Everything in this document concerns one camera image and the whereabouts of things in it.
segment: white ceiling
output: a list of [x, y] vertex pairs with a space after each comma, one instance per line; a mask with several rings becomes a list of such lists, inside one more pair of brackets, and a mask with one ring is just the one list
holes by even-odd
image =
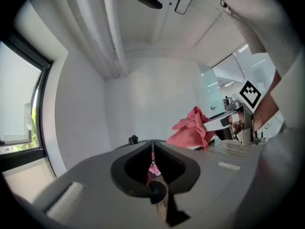
[[117, 0], [126, 58], [172, 57], [214, 66], [244, 43], [218, 0], [192, 0], [185, 15], [178, 0], [161, 0], [163, 9], [137, 0]]

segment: window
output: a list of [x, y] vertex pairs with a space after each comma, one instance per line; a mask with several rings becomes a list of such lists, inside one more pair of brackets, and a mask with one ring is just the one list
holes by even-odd
[[46, 156], [42, 96], [51, 61], [15, 29], [0, 43], [0, 169]]

